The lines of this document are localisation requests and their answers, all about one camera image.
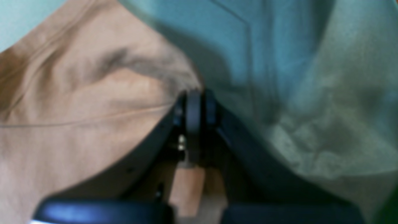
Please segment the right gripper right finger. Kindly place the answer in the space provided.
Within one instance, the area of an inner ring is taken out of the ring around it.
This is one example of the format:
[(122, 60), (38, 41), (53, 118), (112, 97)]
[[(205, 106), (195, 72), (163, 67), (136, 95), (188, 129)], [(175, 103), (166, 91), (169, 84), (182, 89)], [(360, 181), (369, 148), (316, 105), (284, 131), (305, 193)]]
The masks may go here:
[(364, 224), (354, 204), (294, 174), (209, 90), (202, 98), (203, 153), (221, 171), (222, 224)]

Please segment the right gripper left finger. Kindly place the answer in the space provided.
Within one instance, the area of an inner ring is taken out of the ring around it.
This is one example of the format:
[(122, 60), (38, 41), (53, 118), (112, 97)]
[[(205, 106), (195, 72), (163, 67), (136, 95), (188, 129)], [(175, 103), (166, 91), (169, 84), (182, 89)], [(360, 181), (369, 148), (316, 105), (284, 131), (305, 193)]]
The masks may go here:
[(172, 224), (173, 210), (163, 202), (164, 183), (144, 202), (130, 199), (156, 162), (199, 162), (201, 92), (179, 96), (172, 109), (124, 158), (100, 174), (46, 197), (33, 224)]

